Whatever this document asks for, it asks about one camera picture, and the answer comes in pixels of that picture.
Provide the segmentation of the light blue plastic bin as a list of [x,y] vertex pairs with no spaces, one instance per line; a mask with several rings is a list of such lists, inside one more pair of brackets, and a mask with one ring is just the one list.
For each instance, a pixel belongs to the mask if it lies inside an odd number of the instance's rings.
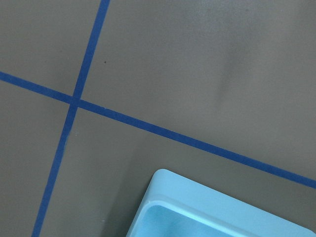
[[314,237],[315,232],[167,169],[157,170],[129,237]]

